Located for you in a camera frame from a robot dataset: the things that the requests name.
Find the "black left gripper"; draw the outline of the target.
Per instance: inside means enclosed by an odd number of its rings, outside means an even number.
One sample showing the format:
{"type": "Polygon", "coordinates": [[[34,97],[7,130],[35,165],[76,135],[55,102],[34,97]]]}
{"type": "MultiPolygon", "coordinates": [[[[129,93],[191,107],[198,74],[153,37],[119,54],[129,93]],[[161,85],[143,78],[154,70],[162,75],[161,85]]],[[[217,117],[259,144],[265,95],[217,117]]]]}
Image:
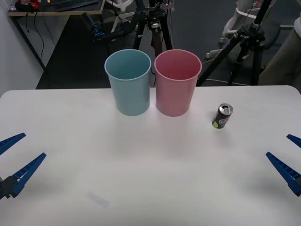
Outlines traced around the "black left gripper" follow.
{"type": "MultiPolygon", "coordinates": [[[[9,148],[11,148],[25,136],[25,133],[20,133],[0,141],[0,155],[5,153],[9,148]]],[[[47,155],[45,153],[42,153],[15,174],[7,177],[4,180],[0,179],[0,198],[2,199],[6,197],[8,199],[9,197],[17,197],[46,156],[47,155]]]]}

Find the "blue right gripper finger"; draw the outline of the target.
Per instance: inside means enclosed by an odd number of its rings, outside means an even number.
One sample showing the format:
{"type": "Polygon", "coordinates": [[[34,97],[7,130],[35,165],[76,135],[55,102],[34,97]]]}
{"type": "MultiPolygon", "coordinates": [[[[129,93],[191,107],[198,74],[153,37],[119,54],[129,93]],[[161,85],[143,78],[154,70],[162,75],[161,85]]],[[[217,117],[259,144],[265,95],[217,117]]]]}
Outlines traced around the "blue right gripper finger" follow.
{"type": "Polygon", "coordinates": [[[282,178],[287,182],[289,188],[293,191],[293,193],[300,197],[301,195],[301,175],[284,162],[279,160],[272,153],[266,153],[267,158],[278,171],[278,173],[282,176],[282,178]]]}
{"type": "Polygon", "coordinates": [[[294,144],[296,144],[299,148],[301,148],[301,138],[296,137],[294,135],[288,134],[286,136],[290,141],[292,141],[294,144]]]}

